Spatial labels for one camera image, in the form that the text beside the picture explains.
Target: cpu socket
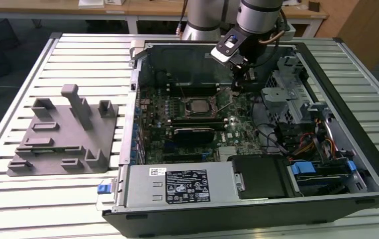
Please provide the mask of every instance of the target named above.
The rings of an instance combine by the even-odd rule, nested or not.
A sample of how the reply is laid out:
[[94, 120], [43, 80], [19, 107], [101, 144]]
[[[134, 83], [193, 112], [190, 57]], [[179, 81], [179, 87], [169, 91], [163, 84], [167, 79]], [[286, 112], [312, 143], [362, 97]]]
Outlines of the cpu socket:
[[217, 106], [213, 97], [191, 97], [183, 100], [185, 117], [187, 119], [213, 119]]

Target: wooden table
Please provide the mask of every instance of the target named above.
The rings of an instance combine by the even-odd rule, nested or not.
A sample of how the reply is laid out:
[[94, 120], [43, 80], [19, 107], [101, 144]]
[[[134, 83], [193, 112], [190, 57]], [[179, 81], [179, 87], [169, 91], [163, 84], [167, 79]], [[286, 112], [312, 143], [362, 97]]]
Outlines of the wooden table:
[[[78, 9], [78, 0], [0, 0], [0, 18], [125, 20], [129, 33], [137, 34], [137, 21], [177, 21], [181, 7], [182, 0], [126, 0], [121, 6], [94, 9]], [[302, 10], [300, 6], [282, 9], [289, 23], [308, 25], [302, 36], [313, 37], [326, 13]]]

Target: white table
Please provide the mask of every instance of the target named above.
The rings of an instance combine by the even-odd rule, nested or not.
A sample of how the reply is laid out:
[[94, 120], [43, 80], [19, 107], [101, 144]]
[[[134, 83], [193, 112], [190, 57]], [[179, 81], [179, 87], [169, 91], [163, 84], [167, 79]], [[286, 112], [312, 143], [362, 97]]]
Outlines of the white table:
[[[97, 185], [117, 176], [118, 155], [101, 174], [9, 177], [5, 174], [14, 149], [29, 126], [35, 97], [67, 104], [59, 97], [63, 84], [77, 84], [87, 103], [110, 100], [119, 105], [111, 153], [119, 152], [126, 96], [118, 89], [129, 85], [129, 42], [133, 39], [174, 40], [171, 35], [63, 34], [49, 39], [27, 78], [0, 123], [0, 238], [123, 239], [95, 210]], [[379, 149], [379, 82], [332, 39], [302, 41], [349, 109]], [[321, 99], [317, 87], [312, 90]], [[178, 239], [337, 239], [379, 238], [379, 209], [368, 209], [317, 225], [185, 235]]]

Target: barcode sticker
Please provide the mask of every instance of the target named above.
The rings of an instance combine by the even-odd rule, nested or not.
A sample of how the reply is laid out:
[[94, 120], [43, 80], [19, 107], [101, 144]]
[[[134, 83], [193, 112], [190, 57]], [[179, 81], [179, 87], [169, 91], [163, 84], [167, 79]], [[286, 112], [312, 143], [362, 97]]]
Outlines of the barcode sticker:
[[149, 168], [149, 176], [163, 176], [166, 168]]

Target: blue drive bracket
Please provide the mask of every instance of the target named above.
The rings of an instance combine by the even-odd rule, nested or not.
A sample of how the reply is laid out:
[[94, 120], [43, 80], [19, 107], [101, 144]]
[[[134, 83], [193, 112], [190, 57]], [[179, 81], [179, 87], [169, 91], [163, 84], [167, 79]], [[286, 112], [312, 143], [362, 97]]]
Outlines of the blue drive bracket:
[[316, 173], [313, 164], [310, 162], [296, 162], [290, 165], [293, 175], [302, 173]]
[[350, 172], [354, 172], [354, 171], [357, 170], [357, 167], [356, 167], [356, 165], [354, 165], [354, 162], [349, 160], [349, 161], [346, 162], [346, 164], [348, 164], [348, 167], [349, 167]]

